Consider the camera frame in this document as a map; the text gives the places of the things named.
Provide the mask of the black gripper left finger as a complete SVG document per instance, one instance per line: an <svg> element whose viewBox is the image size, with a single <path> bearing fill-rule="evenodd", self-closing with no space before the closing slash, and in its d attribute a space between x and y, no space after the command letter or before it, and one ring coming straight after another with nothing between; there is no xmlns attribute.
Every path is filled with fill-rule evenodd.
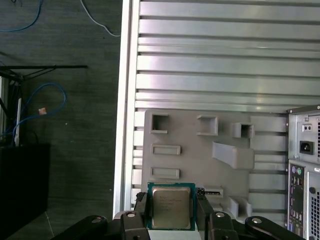
<svg viewBox="0 0 320 240"><path fill-rule="evenodd" d="M136 195L134 210L122 211L108 221L101 215L90 215L70 226L54 240L149 240L147 218L149 197L146 192Z"/></svg>

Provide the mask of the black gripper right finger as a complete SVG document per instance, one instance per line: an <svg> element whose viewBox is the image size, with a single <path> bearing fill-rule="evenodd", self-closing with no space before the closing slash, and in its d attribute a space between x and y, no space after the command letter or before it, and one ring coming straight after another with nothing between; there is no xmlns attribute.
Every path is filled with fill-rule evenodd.
<svg viewBox="0 0 320 240"><path fill-rule="evenodd" d="M262 216L244 223L223 211L215 211L203 188L196 190L196 225L202 240L302 240L303 238Z"/></svg>

